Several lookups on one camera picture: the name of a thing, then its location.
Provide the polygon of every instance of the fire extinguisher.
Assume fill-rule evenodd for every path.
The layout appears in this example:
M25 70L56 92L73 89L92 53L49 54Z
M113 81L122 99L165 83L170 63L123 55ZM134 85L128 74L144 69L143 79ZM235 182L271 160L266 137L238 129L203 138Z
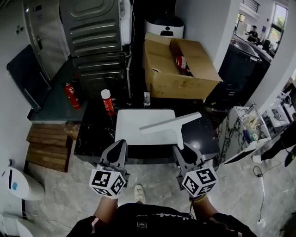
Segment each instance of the fire extinguisher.
M71 82L67 82L64 85L64 91L66 92L68 98L70 99L70 102L71 102L73 108L74 109L81 108L81 105L79 103L77 96L75 95L75 90L74 90Z

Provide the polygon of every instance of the bracelet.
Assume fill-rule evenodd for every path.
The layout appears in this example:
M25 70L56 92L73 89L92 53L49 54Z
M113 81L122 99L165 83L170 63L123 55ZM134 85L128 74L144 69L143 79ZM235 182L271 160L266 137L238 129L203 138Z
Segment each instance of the bracelet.
M198 203L198 202L201 202L202 200L204 200L206 197L207 197L207 195L205 194L204 196L202 196L199 199L191 199L191 198L189 198L189 201L192 202L192 203Z

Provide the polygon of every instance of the white bottle cap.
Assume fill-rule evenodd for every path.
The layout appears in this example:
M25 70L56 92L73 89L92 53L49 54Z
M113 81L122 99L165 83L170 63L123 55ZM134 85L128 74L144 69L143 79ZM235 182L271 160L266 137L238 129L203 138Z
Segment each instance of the white bottle cap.
M103 99L108 99L109 97L111 97L110 90L107 90L107 89L102 90L101 96Z

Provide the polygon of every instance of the white t-shaped object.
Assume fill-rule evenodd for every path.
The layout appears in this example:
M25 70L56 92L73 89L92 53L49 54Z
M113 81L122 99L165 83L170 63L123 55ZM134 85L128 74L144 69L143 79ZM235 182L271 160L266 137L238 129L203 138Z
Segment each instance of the white t-shaped object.
M169 119L169 120L166 120L163 122L140 127L139 129L142 134L147 134L147 133L157 132L157 131L162 131L162 130L167 130L167 129L173 129L178 136L178 147L181 150L183 150L184 145L183 145L183 137L182 137L182 132L181 132L182 125L187 124L193 120L196 120L196 119L200 118L201 116L202 115L200 114L200 112L191 113L191 114L187 114L187 115L184 115L181 117L172 118L172 119Z

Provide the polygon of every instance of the person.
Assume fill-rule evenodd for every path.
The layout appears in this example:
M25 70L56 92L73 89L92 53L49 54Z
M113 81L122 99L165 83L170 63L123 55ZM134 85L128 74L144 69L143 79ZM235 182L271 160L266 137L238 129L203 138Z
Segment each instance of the person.
M252 25L252 27L253 27L252 31L246 32L246 35L249 35L247 40L250 41L250 42L256 42L257 38L258 38L257 26Z
M262 155L252 156L253 162L261 164L263 161L275 157L275 155L281 150L296 145L296 114L293 114L293 120L293 123L282 133L280 139L275 142L275 144L268 151L264 152ZM293 148L293 150L287 155L286 159L291 159L294 154L296 154L296 149Z
M141 185L135 186L135 201L117 207L117 199L103 196L94 216L79 221L68 237L113 236L121 232L128 235L256 236L234 217L219 213L206 195L190 199L196 219L170 207L147 205Z

